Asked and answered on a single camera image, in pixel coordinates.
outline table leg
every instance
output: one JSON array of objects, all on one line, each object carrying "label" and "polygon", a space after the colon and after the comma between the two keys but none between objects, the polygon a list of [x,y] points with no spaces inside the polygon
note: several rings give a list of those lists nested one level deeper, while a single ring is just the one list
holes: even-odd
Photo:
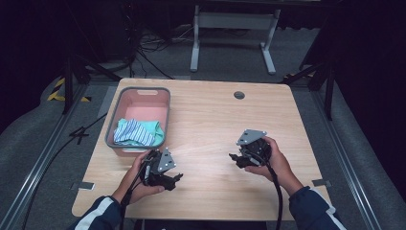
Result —
[{"label": "table leg", "polygon": [[197,71],[197,65],[199,62],[199,6],[194,8],[194,42],[192,48],[192,60],[191,60],[191,71]]},{"label": "table leg", "polygon": [[266,39],[266,42],[262,42],[260,44],[260,48],[262,50],[263,58],[265,60],[266,68],[268,69],[268,74],[275,75],[276,70],[274,66],[274,62],[272,61],[271,54],[269,53],[269,47],[271,46],[272,37],[274,36],[275,29],[277,28],[279,15],[281,10],[276,10],[274,13],[274,18],[269,25],[269,33]]}]

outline wrist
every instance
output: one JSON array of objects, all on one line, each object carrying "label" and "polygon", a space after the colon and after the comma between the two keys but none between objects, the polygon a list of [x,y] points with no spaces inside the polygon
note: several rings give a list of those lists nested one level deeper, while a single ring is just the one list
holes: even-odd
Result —
[{"label": "wrist", "polygon": [[119,203],[122,202],[124,196],[125,196],[125,191],[121,191],[120,189],[117,189],[114,191],[113,195],[111,195],[113,198],[115,198]]},{"label": "wrist", "polygon": [[286,190],[289,196],[294,195],[297,191],[301,190],[304,186],[296,176],[289,176],[288,178],[281,179],[280,185]]}]

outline white stripe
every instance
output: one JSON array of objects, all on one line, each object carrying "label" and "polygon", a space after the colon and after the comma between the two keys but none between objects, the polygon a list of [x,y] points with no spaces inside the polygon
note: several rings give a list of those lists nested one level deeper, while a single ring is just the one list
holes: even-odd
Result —
[{"label": "white stripe", "polygon": [[106,197],[104,200],[101,201],[97,209],[93,210],[88,215],[86,215],[86,217],[80,220],[75,229],[89,229],[90,224],[92,224],[93,220],[96,217],[101,216],[108,208],[108,206],[113,202],[114,201],[110,197]]},{"label": "white stripe", "polygon": [[317,190],[316,188],[310,188],[311,191],[314,191],[316,194],[318,194],[327,204],[328,204],[328,209],[326,210],[326,213],[328,214],[328,216],[331,218],[331,220],[335,223],[335,225],[337,225],[337,227],[340,230],[346,230],[346,228],[344,227],[344,225],[333,215],[335,213],[335,208],[333,206],[331,206],[331,204],[329,204],[324,198],[323,196],[320,194],[319,190]]}]

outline metal rail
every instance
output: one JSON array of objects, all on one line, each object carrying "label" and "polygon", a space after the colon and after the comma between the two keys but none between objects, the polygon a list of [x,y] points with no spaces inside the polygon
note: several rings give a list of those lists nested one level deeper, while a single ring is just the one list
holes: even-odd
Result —
[{"label": "metal rail", "polygon": [[74,98],[74,104],[71,109],[65,114],[62,115],[56,123],[56,127],[51,134],[47,144],[45,145],[43,151],[36,160],[33,169],[27,175],[23,186],[20,189],[20,192],[14,199],[9,211],[6,213],[0,224],[0,230],[15,229],[15,224],[23,213],[25,207],[30,202],[31,197],[33,196],[35,187],[38,186],[39,178],[42,174],[45,173],[47,164],[51,161],[52,157],[55,154],[56,144],[60,139],[60,134],[63,129],[66,127],[69,118],[71,117],[76,106],[80,102],[80,99],[83,97],[84,92],[86,91],[87,85],[80,84],[78,85],[77,92]]},{"label": "metal rail", "polygon": [[344,176],[347,179],[347,182],[349,183],[352,195],[354,196],[355,202],[358,205],[358,208],[361,212],[362,218],[365,221],[365,224],[367,225],[367,228],[372,230],[382,229],[364,192],[364,188],[359,181],[358,176],[356,175],[355,170],[347,156],[347,152],[340,141],[333,122],[331,122],[326,116],[322,96],[317,91],[312,91],[310,94],[313,101],[317,105],[321,117],[323,117],[323,122],[326,125],[328,133],[336,148],[338,163],[344,173]]}]

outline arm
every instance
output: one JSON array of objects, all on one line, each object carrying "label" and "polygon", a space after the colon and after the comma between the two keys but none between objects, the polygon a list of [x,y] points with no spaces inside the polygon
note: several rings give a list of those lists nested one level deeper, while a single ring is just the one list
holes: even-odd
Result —
[{"label": "arm", "polygon": [[[299,229],[345,229],[335,217],[335,209],[330,206],[317,192],[299,181],[290,169],[290,165],[278,148],[274,139],[263,137],[271,146],[272,155],[269,159],[271,167],[278,175],[278,181],[289,194],[289,210]],[[266,167],[248,166],[245,171],[265,176],[273,181]]]},{"label": "arm", "polygon": [[[117,190],[110,196],[98,198],[92,207],[68,229],[114,229],[122,220],[120,209],[122,199],[141,168],[141,162],[149,154],[145,152],[135,158],[132,167],[126,172]],[[137,202],[144,196],[163,192],[162,186],[145,186],[141,183],[132,193],[130,204]]]}]

